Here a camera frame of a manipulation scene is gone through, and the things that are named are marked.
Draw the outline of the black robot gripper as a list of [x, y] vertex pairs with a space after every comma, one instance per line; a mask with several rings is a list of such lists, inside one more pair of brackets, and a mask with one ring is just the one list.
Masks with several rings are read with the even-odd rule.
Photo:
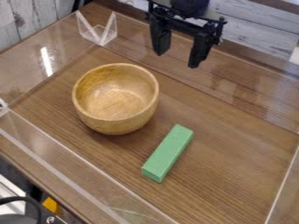
[[171, 47], [170, 27], [190, 35], [204, 32], [195, 35], [191, 47], [188, 67], [196, 68], [210, 54], [211, 36], [218, 45], [223, 27], [228, 21], [211, 9], [211, 0], [147, 0], [147, 2], [148, 13], [160, 18], [150, 18], [152, 47], [158, 56], [162, 56]]

